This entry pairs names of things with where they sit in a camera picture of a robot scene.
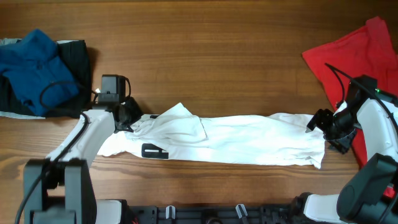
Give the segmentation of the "white t-shirt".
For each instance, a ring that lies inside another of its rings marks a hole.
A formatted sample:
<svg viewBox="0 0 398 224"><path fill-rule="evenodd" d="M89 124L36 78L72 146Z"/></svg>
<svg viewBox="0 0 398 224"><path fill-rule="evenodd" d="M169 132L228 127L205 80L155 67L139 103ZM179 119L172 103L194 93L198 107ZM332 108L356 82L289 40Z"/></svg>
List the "white t-shirt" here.
<svg viewBox="0 0 398 224"><path fill-rule="evenodd" d="M325 140L319 129L306 132L310 114L276 113L200 118L181 103L155 116L145 114L131 131L112 134L99 155L129 152L150 158L254 164L313 165L321 168Z"/></svg>

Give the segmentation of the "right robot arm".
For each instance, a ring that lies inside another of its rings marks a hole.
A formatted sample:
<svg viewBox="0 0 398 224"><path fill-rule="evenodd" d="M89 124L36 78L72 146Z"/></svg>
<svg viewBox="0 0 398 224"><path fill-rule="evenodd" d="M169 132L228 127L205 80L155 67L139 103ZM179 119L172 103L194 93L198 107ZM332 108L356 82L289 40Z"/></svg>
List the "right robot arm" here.
<svg viewBox="0 0 398 224"><path fill-rule="evenodd" d="M307 130L319 128L335 149L346 152L358 130L368 161L338 195L303 193L289 210L291 223L397 223L397 97L377 88L369 76L351 79L336 112L318 110Z"/></svg>

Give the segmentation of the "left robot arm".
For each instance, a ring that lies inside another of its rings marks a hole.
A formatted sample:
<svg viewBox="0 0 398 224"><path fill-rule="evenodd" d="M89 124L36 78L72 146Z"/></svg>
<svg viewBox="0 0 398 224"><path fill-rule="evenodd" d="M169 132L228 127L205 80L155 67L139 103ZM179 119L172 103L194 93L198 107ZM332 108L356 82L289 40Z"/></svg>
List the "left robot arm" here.
<svg viewBox="0 0 398 224"><path fill-rule="evenodd" d="M134 223L125 200L97 200L90 166L112 134L131 131L143 115L121 75L103 75L91 108L81 112L72 132L44 159L31 159L23 171L24 198L16 223Z"/></svg>

